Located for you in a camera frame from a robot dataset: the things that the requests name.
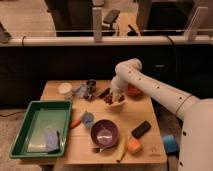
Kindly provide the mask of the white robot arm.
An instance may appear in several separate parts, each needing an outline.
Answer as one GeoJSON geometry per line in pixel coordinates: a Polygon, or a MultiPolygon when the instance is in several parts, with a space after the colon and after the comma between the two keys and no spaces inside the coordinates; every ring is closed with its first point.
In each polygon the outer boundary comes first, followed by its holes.
{"type": "Polygon", "coordinates": [[[183,121],[178,171],[213,171],[213,99],[194,95],[144,75],[133,58],[115,67],[110,84],[114,101],[131,84],[183,121]]]}

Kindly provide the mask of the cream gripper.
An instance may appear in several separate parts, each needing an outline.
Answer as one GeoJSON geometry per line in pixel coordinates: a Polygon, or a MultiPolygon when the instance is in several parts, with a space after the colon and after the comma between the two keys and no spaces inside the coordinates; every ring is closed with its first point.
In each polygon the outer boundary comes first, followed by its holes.
{"type": "MultiPolygon", "coordinates": [[[[111,80],[110,91],[112,93],[122,94],[127,90],[127,87],[128,87],[128,83],[122,80],[121,78],[119,78],[118,76],[114,76],[113,79],[111,80]]],[[[110,107],[115,107],[115,106],[121,105],[123,102],[124,101],[120,103],[113,103],[112,105],[109,105],[109,104],[106,104],[106,105],[110,107]]]]}

